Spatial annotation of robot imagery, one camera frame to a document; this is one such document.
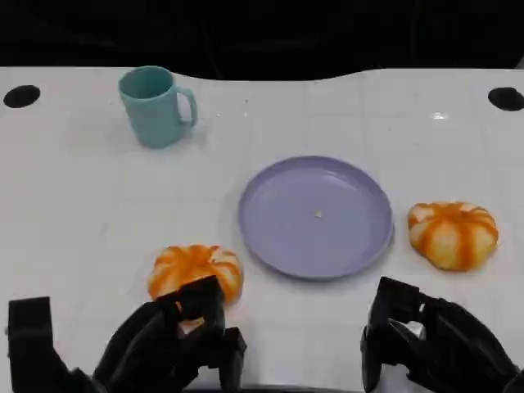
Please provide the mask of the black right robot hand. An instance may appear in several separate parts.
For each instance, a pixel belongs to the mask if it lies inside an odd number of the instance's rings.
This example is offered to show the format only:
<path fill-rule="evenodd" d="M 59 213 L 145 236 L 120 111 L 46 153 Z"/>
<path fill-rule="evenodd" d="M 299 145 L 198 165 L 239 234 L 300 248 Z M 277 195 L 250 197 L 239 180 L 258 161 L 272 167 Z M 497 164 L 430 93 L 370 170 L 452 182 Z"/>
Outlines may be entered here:
<path fill-rule="evenodd" d="M 433 392 L 521 392 L 523 371 L 492 331 L 461 305 L 418 287 L 381 278 L 360 343 L 367 392 L 382 365 L 401 364 L 407 378 Z"/>

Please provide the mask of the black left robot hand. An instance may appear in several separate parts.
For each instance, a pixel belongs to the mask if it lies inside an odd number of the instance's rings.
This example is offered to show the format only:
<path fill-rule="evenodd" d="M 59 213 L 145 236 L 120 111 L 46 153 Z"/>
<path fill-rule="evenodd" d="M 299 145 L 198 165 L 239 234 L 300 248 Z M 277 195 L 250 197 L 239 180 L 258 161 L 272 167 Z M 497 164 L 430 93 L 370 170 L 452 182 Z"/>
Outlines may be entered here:
<path fill-rule="evenodd" d="M 246 343 L 226 327 L 217 277 L 191 282 L 139 307 L 117 329 L 93 373 L 108 392 L 181 392 L 202 367 L 223 392 L 241 390 Z"/>

